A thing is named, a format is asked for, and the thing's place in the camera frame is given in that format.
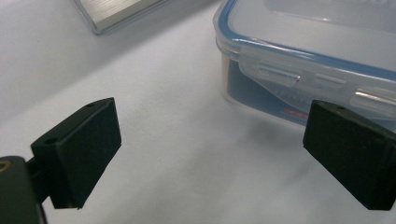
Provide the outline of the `white wire rack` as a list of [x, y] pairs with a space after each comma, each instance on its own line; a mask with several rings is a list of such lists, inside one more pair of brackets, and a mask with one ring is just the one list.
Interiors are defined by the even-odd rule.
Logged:
[[167, 0], [73, 0], [96, 35], [151, 11]]

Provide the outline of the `small clear plastic container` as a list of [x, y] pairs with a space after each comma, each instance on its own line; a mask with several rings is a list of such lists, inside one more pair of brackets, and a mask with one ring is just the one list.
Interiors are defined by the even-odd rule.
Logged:
[[213, 22], [231, 101], [304, 125], [322, 100], [396, 132], [396, 0], [223, 0]]

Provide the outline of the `light grey table mat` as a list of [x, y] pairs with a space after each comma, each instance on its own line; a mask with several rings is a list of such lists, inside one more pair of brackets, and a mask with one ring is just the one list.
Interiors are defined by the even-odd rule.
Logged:
[[171, 0], [96, 35], [74, 0], [0, 0], [0, 156], [112, 97], [122, 146], [83, 208], [49, 224], [396, 224], [303, 147], [300, 125], [222, 93], [221, 0]]

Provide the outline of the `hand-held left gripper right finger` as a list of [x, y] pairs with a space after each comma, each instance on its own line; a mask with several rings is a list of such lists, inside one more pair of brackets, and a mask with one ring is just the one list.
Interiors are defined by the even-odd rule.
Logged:
[[388, 211], [396, 203], [396, 133], [315, 100], [303, 145], [367, 209]]

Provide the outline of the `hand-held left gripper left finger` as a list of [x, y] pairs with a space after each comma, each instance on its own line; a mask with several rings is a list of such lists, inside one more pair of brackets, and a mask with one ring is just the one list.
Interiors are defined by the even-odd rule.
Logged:
[[84, 105], [31, 145], [37, 199], [57, 209], [81, 208], [121, 146], [113, 98]]

